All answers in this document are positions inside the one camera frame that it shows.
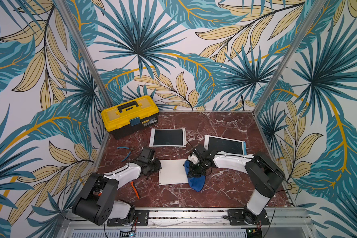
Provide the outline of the blue microfiber cloth black trim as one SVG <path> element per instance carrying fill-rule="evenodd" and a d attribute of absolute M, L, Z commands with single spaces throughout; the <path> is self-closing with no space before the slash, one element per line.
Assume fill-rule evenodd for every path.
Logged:
<path fill-rule="evenodd" d="M 184 169 L 189 186 L 195 191 L 201 191 L 205 185 L 206 171 L 189 160 L 185 161 Z"/>

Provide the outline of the white drawing tablet front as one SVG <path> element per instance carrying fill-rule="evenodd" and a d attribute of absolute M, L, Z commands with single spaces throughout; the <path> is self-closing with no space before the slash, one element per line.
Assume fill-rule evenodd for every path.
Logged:
<path fill-rule="evenodd" d="M 159 185 L 172 185 L 188 183 L 185 172 L 186 159 L 182 160 L 161 160 L 161 170 L 159 171 Z"/>

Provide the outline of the white drawing tablet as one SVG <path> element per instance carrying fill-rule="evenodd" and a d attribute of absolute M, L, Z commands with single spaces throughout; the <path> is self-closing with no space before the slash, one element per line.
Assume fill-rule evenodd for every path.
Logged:
<path fill-rule="evenodd" d="M 185 147 L 185 129 L 152 129 L 150 147 Z"/>
<path fill-rule="evenodd" d="M 172 185 L 188 183 L 185 172 L 186 159 L 182 160 L 161 160 L 161 170 L 159 171 L 159 185 Z"/>

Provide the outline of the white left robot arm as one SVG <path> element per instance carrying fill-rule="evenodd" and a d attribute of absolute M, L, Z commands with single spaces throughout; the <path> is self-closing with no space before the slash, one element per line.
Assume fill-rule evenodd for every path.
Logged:
<path fill-rule="evenodd" d="M 118 190 L 140 176 L 149 176 L 161 170 L 155 150 L 143 148 L 139 156 L 123 167 L 107 174 L 93 173 L 76 198 L 72 213 L 96 225 L 116 220 L 124 226 L 136 221 L 135 208 L 116 200 Z"/>

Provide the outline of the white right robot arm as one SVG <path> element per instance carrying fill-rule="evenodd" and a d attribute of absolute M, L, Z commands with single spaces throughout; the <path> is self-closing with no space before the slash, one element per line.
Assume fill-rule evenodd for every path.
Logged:
<path fill-rule="evenodd" d="M 210 151 L 200 145 L 190 152 L 183 166 L 188 184 L 195 191 L 203 189 L 209 168 L 231 169 L 249 176 L 254 191 L 242 211 L 228 213 L 231 224 L 263 224 L 264 208 L 285 180 L 283 171 L 264 153 L 233 154 L 219 150 Z"/>

